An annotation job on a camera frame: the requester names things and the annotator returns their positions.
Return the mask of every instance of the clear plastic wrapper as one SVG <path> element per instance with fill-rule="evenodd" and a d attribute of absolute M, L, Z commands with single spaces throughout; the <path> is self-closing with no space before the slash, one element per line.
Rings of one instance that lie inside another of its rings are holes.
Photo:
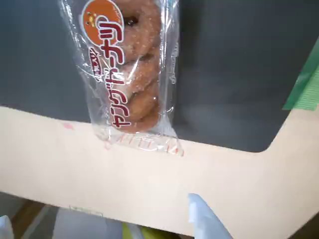
<path fill-rule="evenodd" d="M 171 127 L 178 0 L 60 0 L 96 135 L 183 155 Z"/>

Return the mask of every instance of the dark gray surface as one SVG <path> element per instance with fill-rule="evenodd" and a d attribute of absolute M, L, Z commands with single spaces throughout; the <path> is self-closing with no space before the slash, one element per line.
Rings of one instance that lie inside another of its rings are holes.
<path fill-rule="evenodd" d="M 318 1 L 182 0 L 174 127 L 184 139 L 258 152 L 319 34 Z M 10 0 L 2 22 L 0 104 L 89 122 L 56 0 Z"/>
<path fill-rule="evenodd" d="M 319 35 L 319 1 L 180 1 L 174 128 L 181 138 L 260 152 Z"/>
<path fill-rule="evenodd" d="M 57 0 L 10 0 L 0 8 L 0 104 L 64 120 L 90 121 L 70 34 Z"/>

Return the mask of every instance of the donut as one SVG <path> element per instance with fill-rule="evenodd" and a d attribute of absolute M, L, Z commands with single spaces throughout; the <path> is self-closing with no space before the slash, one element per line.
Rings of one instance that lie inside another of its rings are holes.
<path fill-rule="evenodd" d="M 144 91 L 134 95 L 127 107 L 130 111 L 129 121 L 137 122 L 145 117 L 157 104 L 159 85 L 154 80 Z"/>
<path fill-rule="evenodd" d="M 132 122 L 129 126 L 124 126 L 119 129 L 119 131 L 122 131 L 124 133 L 139 133 L 139 132 L 145 132 L 149 130 L 150 128 L 153 128 L 160 118 L 160 106 L 157 103 L 153 109 L 142 119 L 140 119 L 138 122 Z"/>
<path fill-rule="evenodd" d="M 124 41 L 119 43 L 125 61 L 146 55 L 159 43 L 160 9 L 154 0 L 113 0 L 120 9 L 124 24 Z"/>
<path fill-rule="evenodd" d="M 149 54 L 141 57 L 135 63 L 126 64 L 120 68 L 123 72 L 125 85 L 117 85 L 129 99 L 134 93 L 143 91 L 160 72 L 160 50 L 155 48 Z"/>

